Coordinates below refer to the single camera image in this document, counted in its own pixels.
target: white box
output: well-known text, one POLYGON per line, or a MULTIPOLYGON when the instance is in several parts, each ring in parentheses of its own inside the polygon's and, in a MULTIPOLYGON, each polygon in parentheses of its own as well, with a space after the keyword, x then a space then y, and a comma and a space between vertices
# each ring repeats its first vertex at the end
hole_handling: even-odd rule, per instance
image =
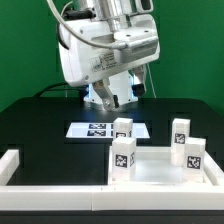
POLYGON ((205 139, 187 138, 184 152, 184 180, 202 182, 205 145, 205 139))
POLYGON ((186 139, 190 133, 190 120, 174 119, 171 139, 171 164, 183 166, 186 139))
POLYGON ((112 177, 113 179, 121 179, 129 181, 135 174, 135 152, 136 139, 127 137, 118 137, 112 143, 113 163, 112 177))
POLYGON ((117 118, 114 121, 113 137, 131 137, 132 136, 133 120, 128 118, 117 118))

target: green wall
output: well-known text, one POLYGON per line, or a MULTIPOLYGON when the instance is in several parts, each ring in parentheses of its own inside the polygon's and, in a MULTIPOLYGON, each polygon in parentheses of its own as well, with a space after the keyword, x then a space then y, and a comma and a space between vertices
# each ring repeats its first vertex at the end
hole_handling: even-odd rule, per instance
MULTIPOLYGON (((55 0, 59 9, 65 0, 55 0)), ((0 110, 63 81, 55 19, 45 0, 1 1, 0 110)), ((224 115, 224 1, 154 0, 161 56, 157 97, 201 99, 224 115)), ((152 97, 148 83, 147 97, 152 97)))

